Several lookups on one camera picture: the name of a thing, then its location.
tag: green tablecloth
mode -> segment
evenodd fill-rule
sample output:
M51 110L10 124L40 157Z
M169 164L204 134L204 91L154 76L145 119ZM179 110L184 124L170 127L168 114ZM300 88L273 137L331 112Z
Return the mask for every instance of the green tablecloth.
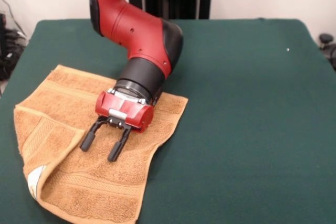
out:
M189 102L152 161L139 223L336 223L336 79L305 25L176 22L185 44L165 91ZM28 192L14 105L58 64L117 78L126 61L89 20L38 23L0 99L0 223L65 223Z

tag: white towel label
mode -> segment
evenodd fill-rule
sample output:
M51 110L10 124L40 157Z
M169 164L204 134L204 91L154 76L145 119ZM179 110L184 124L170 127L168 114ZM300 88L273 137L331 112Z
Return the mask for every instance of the white towel label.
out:
M46 165L41 165L28 174L27 182L28 182L29 192L35 200L37 199L37 192L36 192L37 184L38 184L38 181L41 177L43 170L46 167L47 167Z

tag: black wrist cylinder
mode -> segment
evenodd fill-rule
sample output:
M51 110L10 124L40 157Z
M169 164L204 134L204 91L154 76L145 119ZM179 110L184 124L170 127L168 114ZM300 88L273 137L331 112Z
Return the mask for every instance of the black wrist cylinder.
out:
M151 103L164 80L163 72L155 64L143 58L132 58L127 62L114 89L145 98Z

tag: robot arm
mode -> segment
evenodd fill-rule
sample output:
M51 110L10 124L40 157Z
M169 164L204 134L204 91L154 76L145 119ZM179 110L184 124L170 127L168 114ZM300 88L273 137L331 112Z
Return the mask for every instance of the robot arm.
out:
M115 161L130 131L143 132L151 123L162 85L179 60L183 35L175 23L154 17L125 0L90 0L90 15L99 35L128 50L127 65L115 86L97 99L99 117L81 145L87 151L104 123L123 128L122 140L108 157Z

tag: orange terry towel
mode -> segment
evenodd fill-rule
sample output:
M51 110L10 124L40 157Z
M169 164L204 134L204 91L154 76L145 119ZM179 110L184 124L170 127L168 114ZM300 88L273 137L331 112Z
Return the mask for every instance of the orange terry towel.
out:
M115 80L57 66L14 109L18 149L32 197L72 223L135 223L150 162L174 133L187 98L163 93L151 125L132 132L118 160L107 161L122 130L103 125L87 152L81 140L97 119L99 93Z

